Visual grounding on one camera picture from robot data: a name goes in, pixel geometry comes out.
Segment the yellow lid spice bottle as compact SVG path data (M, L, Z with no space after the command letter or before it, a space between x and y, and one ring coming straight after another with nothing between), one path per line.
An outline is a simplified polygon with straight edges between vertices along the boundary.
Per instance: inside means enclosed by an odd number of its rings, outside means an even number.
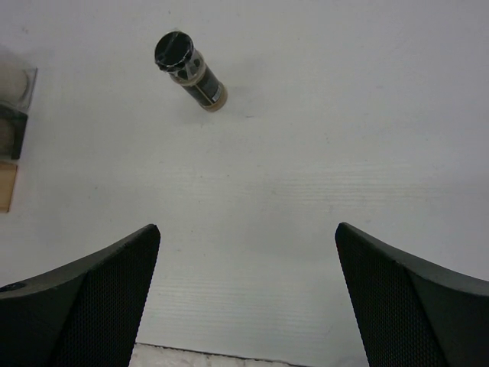
M15 144L15 129L5 119L0 119L0 155L11 157Z

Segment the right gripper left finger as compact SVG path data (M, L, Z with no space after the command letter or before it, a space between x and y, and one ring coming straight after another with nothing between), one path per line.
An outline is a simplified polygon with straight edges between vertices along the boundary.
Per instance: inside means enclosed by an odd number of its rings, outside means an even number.
M3 366L127 366L160 247L154 225L1 288Z

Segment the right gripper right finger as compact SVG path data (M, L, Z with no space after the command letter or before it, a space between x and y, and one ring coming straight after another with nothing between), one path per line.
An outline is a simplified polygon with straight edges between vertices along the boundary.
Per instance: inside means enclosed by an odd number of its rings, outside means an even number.
M371 366L486 366L488 282L346 222L335 244Z

